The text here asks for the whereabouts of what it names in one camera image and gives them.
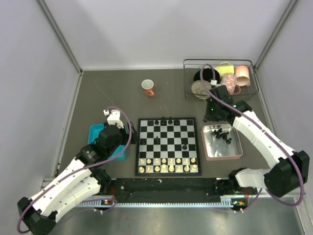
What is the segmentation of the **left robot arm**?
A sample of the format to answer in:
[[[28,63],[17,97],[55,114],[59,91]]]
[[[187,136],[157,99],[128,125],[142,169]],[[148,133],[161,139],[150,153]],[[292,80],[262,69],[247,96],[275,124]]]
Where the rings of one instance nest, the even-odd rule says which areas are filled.
[[[105,123],[98,137],[81,148],[65,170],[37,194],[21,198],[18,203],[17,231],[24,223],[34,235],[46,235],[72,208],[97,193],[106,194],[111,188],[111,177],[101,166],[113,161],[113,153],[123,146],[123,154],[135,144],[137,131],[132,122],[119,126]]]

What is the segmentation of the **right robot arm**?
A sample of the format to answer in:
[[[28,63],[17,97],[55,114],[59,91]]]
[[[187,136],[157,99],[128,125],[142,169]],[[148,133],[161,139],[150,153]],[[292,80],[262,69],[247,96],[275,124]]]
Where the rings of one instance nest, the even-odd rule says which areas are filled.
[[[296,188],[304,188],[310,163],[305,151],[296,152],[284,144],[245,101],[233,101],[226,86],[210,89],[209,95],[205,120],[227,121],[250,141],[269,166],[269,169],[241,168],[232,171],[228,181],[232,193],[241,193],[247,187],[264,188],[272,196],[281,198]]]

